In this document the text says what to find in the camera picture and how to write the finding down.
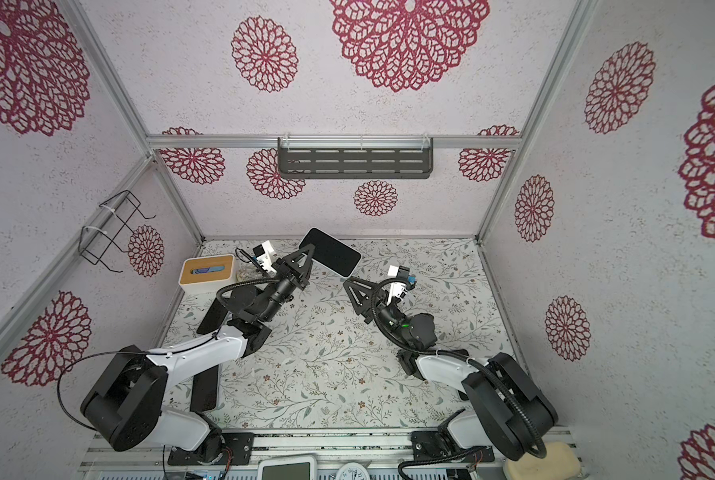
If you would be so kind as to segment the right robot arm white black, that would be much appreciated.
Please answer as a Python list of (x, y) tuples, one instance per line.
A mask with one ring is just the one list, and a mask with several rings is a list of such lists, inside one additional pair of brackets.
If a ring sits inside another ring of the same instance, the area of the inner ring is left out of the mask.
[(413, 276), (379, 283), (351, 277), (343, 288), (354, 312), (399, 348), (397, 359), (405, 374), (449, 386), (469, 404), (445, 419), (437, 432), (421, 436), (417, 462), (459, 460), (487, 448), (513, 461), (547, 456), (543, 436), (559, 421), (557, 410), (513, 356), (501, 352), (477, 359), (463, 349), (437, 346), (435, 318), (401, 310), (401, 299), (415, 288)]

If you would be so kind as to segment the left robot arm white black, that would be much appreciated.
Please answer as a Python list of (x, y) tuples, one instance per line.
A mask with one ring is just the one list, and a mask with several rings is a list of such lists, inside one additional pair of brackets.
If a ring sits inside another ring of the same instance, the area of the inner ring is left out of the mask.
[(271, 334), (268, 322), (297, 289), (309, 284), (315, 248), (307, 244), (273, 262), (271, 277), (220, 288), (229, 318), (209, 334), (173, 347), (114, 352), (83, 399), (80, 412), (116, 451), (140, 444), (176, 447), (213, 462), (225, 450), (222, 431), (202, 413), (163, 405), (165, 393), (195, 375), (257, 352)]

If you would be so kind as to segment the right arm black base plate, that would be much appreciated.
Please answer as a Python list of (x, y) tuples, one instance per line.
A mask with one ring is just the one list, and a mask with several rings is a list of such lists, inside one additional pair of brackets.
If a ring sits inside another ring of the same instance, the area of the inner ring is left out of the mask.
[(439, 430), (411, 432), (413, 461), (425, 465), (445, 462), (491, 462), (495, 452), (491, 446), (459, 447), (453, 438)]

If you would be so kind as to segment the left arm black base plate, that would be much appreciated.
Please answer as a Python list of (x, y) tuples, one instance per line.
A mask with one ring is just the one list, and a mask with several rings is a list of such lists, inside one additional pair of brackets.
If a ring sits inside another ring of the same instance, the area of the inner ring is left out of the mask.
[(250, 462), (254, 433), (212, 432), (195, 451), (173, 447), (166, 456), (167, 466), (245, 466)]

